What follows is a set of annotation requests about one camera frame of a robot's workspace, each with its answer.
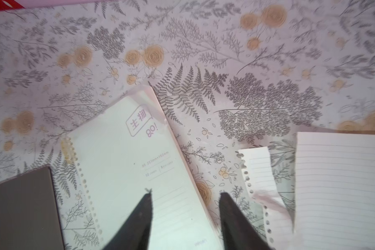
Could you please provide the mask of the torn lined paper page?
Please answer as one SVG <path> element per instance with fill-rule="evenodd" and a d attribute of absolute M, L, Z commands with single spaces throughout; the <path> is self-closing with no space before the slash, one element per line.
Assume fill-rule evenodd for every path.
<path fill-rule="evenodd" d="M 300 132 L 295 234 L 300 250 L 375 250 L 375 135 Z"/>

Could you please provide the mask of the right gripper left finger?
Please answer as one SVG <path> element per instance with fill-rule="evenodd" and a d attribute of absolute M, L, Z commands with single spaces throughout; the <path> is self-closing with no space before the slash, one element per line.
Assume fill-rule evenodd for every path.
<path fill-rule="evenodd" d="M 147 190 L 104 250 L 148 250 L 152 220 L 152 190 Z"/>

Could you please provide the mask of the torn perforated paper strip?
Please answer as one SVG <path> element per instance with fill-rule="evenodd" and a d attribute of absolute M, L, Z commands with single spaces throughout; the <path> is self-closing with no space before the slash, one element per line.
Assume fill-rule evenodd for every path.
<path fill-rule="evenodd" d="M 293 222 L 281 195 L 271 167 L 267 147 L 242 149 L 242 175 L 250 198 L 263 207 L 266 240 L 272 250 L 289 250 L 293 240 Z"/>

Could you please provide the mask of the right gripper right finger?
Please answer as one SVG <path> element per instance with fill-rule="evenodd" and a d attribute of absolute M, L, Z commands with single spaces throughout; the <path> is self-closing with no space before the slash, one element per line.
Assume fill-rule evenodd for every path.
<path fill-rule="evenodd" d="M 226 192 L 220 195 L 219 210 L 225 250 L 270 250 Z"/>

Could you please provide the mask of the white spiral notebook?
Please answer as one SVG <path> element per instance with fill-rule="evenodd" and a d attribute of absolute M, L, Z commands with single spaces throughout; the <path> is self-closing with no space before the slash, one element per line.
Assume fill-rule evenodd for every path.
<path fill-rule="evenodd" d="M 151 192 L 151 250 L 220 250 L 222 243 L 177 140 L 147 85 L 137 86 L 61 141 L 76 167 L 100 247 Z"/>

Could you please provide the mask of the dark brown spiral notebook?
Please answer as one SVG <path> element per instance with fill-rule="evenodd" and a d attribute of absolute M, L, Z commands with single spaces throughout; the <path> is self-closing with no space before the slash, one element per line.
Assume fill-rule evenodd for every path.
<path fill-rule="evenodd" d="M 0 250 L 63 250 L 49 165 L 0 183 Z"/>

